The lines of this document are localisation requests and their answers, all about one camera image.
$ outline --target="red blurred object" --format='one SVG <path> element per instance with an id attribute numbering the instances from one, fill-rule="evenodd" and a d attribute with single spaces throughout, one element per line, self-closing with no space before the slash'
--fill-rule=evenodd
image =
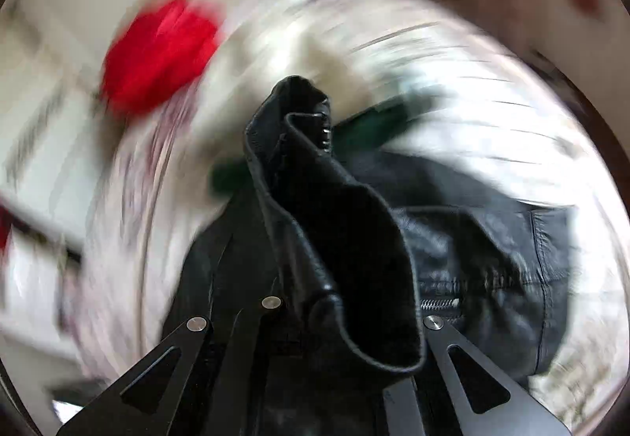
<path id="1" fill-rule="evenodd" d="M 188 0 L 139 14 L 109 48 L 103 94 L 123 115 L 150 112 L 199 77 L 217 50 L 219 24 Z"/>

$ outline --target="black leather jacket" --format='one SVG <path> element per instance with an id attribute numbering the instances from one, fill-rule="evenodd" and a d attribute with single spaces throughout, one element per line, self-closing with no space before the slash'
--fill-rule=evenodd
<path id="1" fill-rule="evenodd" d="M 209 312 L 226 340 L 244 303 L 283 297 L 275 338 L 295 345 L 270 362 L 262 434 L 377 434 L 371 392 L 409 375 L 430 403 L 429 313 L 521 383 L 546 370 L 566 327 L 568 209 L 423 157 L 338 160 L 332 132 L 322 92 L 276 85 L 245 132 L 253 185 L 193 243 L 164 333 Z"/>

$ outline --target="round metal pin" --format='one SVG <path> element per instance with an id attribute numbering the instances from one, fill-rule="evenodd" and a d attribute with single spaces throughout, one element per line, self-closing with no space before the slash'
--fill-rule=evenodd
<path id="1" fill-rule="evenodd" d="M 276 296 L 267 296 L 261 301 L 263 308 L 267 308 L 268 310 L 275 310 L 278 306 L 282 304 L 282 300 Z"/>
<path id="2" fill-rule="evenodd" d="M 202 331 L 206 327 L 206 324 L 206 319 L 203 317 L 193 317 L 192 319 L 188 319 L 186 327 L 190 329 L 190 331 Z"/>
<path id="3" fill-rule="evenodd" d="M 424 318 L 424 325 L 433 331 L 437 331 L 437 329 L 442 329 L 444 327 L 444 319 L 442 319 L 439 315 L 427 315 Z"/>

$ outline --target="wrinkled sheet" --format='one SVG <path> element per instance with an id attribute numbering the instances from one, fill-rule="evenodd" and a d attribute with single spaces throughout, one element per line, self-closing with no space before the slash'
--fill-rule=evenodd
<path id="1" fill-rule="evenodd" d="M 506 194 L 575 207 L 569 328 L 532 394 L 572 429 L 628 372 L 628 217 L 555 94 L 478 28 L 426 0 L 262 1 L 188 87 L 125 134 L 84 251 L 76 336 L 90 375 L 119 377 L 159 340 L 182 261 L 226 199 L 208 175 L 275 83 L 310 78 L 336 120 L 392 95 L 424 115 L 390 142 Z"/>

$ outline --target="zipper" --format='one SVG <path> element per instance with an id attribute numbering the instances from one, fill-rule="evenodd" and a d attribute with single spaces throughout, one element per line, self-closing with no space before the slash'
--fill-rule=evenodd
<path id="1" fill-rule="evenodd" d="M 459 298 L 455 299 L 423 299 L 420 309 L 426 311 L 451 310 L 459 307 Z"/>

